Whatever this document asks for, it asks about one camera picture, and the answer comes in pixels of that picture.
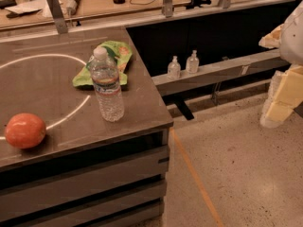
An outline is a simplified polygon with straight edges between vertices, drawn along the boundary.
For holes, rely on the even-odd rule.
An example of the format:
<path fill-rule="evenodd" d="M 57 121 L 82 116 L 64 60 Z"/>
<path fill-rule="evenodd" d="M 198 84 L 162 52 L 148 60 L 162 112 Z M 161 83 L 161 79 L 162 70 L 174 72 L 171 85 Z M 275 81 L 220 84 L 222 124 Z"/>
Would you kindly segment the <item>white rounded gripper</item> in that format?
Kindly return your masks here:
<path fill-rule="evenodd" d="M 275 72 L 262 108 L 260 125 L 275 128 L 303 102 L 303 1 L 283 25 L 263 36 L 258 45 L 268 49 L 279 48 L 281 58 L 292 63 L 285 72 Z"/>

